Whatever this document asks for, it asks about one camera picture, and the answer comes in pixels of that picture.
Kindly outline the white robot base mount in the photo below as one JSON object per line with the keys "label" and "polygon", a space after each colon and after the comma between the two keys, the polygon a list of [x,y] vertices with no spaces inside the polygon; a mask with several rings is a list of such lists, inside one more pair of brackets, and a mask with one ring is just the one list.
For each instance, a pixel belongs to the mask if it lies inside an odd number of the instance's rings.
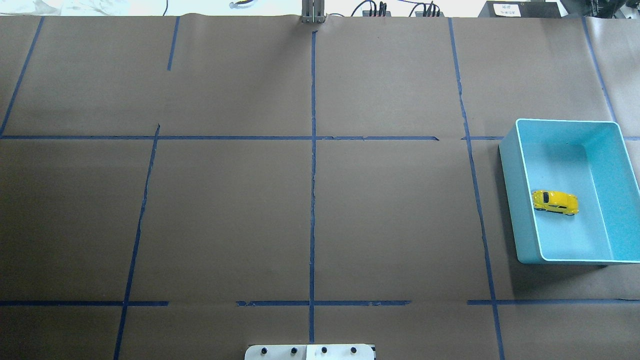
{"label": "white robot base mount", "polygon": [[346,344],[258,344],[249,346],[245,360],[375,360],[375,347]]}

